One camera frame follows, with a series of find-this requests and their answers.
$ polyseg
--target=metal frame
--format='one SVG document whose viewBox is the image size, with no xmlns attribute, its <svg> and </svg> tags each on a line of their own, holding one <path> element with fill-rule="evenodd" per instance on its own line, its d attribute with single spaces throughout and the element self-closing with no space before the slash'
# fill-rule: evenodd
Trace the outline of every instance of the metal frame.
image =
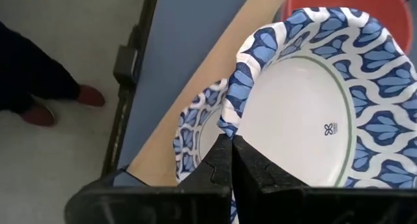
<svg viewBox="0 0 417 224">
<path fill-rule="evenodd" d="M 132 67 L 120 67 L 120 65 L 123 65 L 123 62 L 116 62 L 114 67 L 113 73 L 115 77 L 119 77 L 117 78 L 117 81 L 120 85 L 119 103 L 117 104 L 108 149 L 104 158 L 101 177 L 117 170 L 117 164 L 119 162 L 119 157 L 123 146 L 124 134 L 128 124 L 130 110 L 132 109 L 132 103 L 136 91 L 136 83 L 140 75 L 142 57 L 145 53 L 156 2 L 157 0 L 144 0 L 139 23 L 132 29 L 127 46 L 122 46 L 122 48 L 133 49 L 137 51 L 137 57 L 132 60 L 132 62 L 134 62 L 132 63 L 134 65 L 133 69 Z M 122 49 L 119 50 L 117 59 L 118 61 L 123 61 L 124 58 L 123 54 L 121 54 L 121 50 Z"/>
</svg>

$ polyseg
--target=person's foot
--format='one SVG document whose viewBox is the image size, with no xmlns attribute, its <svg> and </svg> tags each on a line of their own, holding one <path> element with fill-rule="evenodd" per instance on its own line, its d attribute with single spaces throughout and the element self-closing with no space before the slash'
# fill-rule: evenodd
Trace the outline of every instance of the person's foot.
<svg viewBox="0 0 417 224">
<path fill-rule="evenodd" d="M 36 126 L 53 126 L 55 124 L 53 113 L 47 107 L 36 102 L 29 110 L 20 114 L 20 117 L 27 123 Z"/>
<path fill-rule="evenodd" d="M 88 85 L 79 86 L 79 96 L 77 101 L 81 104 L 95 107 L 101 107 L 106 102 L 100 91 Z"/>
</svg>

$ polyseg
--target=green line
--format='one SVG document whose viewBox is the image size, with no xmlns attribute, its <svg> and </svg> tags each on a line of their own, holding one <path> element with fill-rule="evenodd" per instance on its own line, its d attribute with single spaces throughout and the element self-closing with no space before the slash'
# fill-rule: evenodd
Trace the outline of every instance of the green line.
<svg viewBox="0 0 417 224">
<path fill-rule="evenodd" d="M 338 88 L 339 88 L 339 90 L 341 92 L 341 95 L 343 97 L 343 101 L 345 102 L 346 112 L 347 112 L 349 138 L 348 138 L 348 141 L 347 141 L 347 151 L 346 151 L 345 161 L 343 162 L 343 166 L 341 168 L 341 172 L 339 173 L 338 179 L 336 179 L 336 183 L 334 184 L 335 186 L 338 186 L 338 185 L 340 185 L 342 176 L 346 173 L 346 166 L 347 166 L 347 162 L 349 160 L 349 157 L 350 157 L 350 154 L 351 154 L 351 148 L 352 148 L 352 116 L 351 116 L 351 111 L 349 109 L 349 103 L 347 101 L 347 96 L 346 96 L 345 91 L 343 90 L 343 86 L 339 82 L 338 78 L 333 74 L 332 71 L 330 71 L 330 69 L 325 64 L 323 64 L 323 63 L 321 63 L 321 62 L 319 62 L 319 61 L 317 61 L 317 60 L 315 60 L 311 57 L 303 56 L 303 55 L 295 55 L 291 58 L 306 59 L 306 60 L 312 61 L 312 62 L 318 64 L 320 67 L 324 68 L 324 70 L 326 70 L 327 73 L 330 74 L 330 76 L 333 78 L 333 80 L 338 85 Z"/>
</svg>

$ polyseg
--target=person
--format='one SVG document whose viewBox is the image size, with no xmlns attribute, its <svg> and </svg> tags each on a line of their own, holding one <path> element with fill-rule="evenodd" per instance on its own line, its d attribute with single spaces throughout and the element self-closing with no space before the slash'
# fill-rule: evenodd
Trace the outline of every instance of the person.
<svg viewBox="0 0 417 224">
<path fill-rule="evenodd" d="M 98 90 L 77 83 L 60 63 L 0 22 L 0 110 L 12 111 L 30 124 L 53 126 L 53 113 L 33 96 L 105 104 Z"/>
</svg>

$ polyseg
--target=black holder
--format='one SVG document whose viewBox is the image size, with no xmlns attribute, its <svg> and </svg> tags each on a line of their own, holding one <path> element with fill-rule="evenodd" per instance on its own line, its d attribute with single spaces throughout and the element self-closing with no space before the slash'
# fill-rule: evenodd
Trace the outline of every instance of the black holder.
<svg viewBox="0 0 417 224">
<path fill-rule="evenodd" d="M 231 187 L 240 223 L 417 223 L 415 189 L 310 188 L 241 136 L 217 141 L 175 188 L 115 187 L 125 169 L 85 186 L 66 204 L 67 224 L 230 223 Z"/>
</svg>

